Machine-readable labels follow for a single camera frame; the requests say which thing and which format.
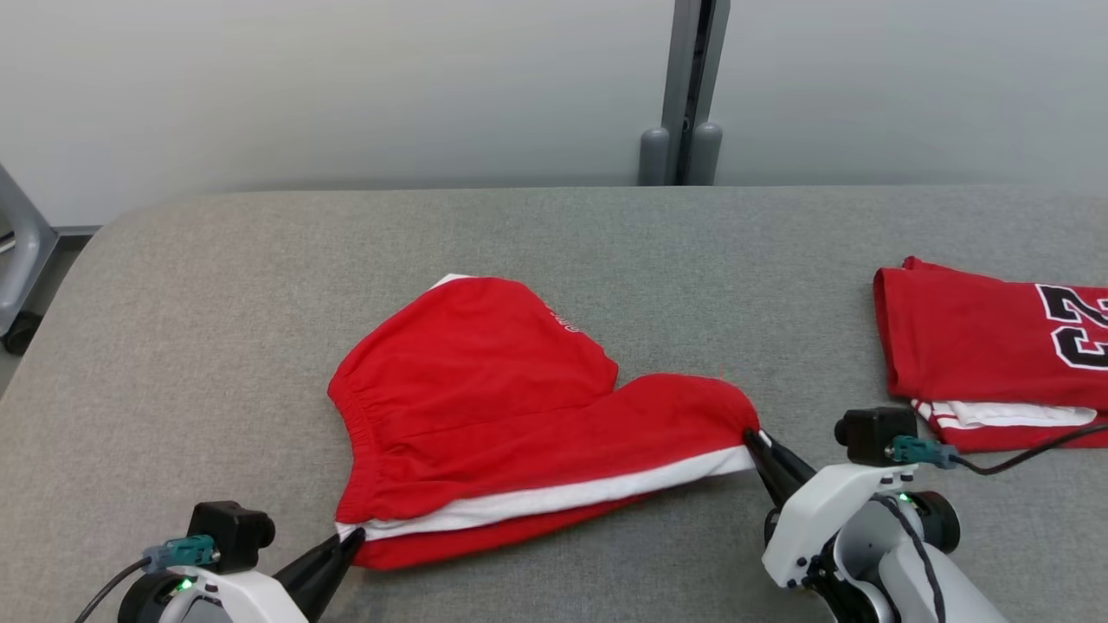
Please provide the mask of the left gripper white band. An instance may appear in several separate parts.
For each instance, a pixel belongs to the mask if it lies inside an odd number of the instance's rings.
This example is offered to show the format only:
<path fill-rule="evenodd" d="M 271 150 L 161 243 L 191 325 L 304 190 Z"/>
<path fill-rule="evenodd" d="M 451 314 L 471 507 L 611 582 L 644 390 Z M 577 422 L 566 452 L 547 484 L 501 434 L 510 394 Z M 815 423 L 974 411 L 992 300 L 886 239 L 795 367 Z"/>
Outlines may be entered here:
<path fill-rule="evenodd" d="M 284 566 L 274 578 L 257 571 L 217 575 L 181 566 L 142 575 L 119 606 L 117 623 L 309 623 L 329 606 L 365 529 L 334 535 Z"/>

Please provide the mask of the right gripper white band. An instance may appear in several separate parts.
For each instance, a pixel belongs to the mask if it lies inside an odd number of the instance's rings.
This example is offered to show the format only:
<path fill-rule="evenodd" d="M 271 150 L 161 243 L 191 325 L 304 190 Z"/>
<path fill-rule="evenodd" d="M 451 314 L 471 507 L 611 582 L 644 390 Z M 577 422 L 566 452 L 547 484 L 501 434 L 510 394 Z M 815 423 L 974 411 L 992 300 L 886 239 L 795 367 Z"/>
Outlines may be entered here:
<path fill-rule="evenodd" d="M 886 553 L 919 533 L 903 528 L 885 501 L 901 509 L 901 486 L 919 464 L 824 466 L 819 472 L 765 430 L 743 430 L 743 445 L 772 504 L 781 510 L 765 548 L 765 571 L 779 588 L 792 588 L 825 547 L 834 574 L 868 599 L 881 600 L 878 585 L 862 579 Z"/>

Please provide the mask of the red basketball jersey number 23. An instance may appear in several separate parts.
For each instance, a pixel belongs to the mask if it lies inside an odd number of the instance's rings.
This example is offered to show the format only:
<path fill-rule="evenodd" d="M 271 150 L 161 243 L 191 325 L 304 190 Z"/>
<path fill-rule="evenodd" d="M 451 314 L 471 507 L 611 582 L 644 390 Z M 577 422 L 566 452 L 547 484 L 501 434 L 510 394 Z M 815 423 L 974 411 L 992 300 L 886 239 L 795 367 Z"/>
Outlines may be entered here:
<path fill-rule="evenodd" d="M 1002 280 L 907 257 L 872 285 L 889 394 L 962 453 L 1108 449 L 1108 284 Z"/>

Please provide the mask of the red shorts with white stripe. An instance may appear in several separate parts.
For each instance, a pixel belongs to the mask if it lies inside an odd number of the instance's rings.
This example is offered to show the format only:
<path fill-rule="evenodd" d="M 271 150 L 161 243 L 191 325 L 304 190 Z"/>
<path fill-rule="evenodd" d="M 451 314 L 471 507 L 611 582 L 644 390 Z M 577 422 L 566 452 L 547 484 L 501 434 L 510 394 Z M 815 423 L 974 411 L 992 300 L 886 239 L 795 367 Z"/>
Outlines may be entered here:
<path fill-rule="evenodd" d="M 399 570 L 523 542 L 753 468 L 730 382 L 620 367 L 519 280 L 450 273 L 345 356 L 328 395 L 352 467 L 355 564 Z"/>

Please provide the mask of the black caster wheel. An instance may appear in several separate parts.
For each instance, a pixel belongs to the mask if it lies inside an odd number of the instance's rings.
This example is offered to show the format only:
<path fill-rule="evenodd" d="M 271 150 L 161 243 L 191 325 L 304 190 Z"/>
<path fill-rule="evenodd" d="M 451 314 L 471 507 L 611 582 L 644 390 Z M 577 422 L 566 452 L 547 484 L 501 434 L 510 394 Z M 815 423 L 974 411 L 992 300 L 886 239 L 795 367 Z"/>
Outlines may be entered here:
<path fill-rule="evenodd" d="M 43 315 L 35 312 L 18 312 L 11 327 L 0 337 L 0 346 L 12 356 L 23 357 L 42 320 Z"/>

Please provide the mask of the grey wall partition post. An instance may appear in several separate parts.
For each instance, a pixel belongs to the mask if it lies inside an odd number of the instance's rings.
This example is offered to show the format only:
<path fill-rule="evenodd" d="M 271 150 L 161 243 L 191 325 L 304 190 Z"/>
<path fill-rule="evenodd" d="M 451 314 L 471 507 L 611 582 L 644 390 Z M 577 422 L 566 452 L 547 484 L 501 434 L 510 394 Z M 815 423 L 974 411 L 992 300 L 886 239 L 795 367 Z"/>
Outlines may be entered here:
<path fill-rule="evenodd" d="M 675 0 L 660 125 L 640 137 L 640 186 L 712 186 L 724 127 L 710 119 L 731 0 Z"/>

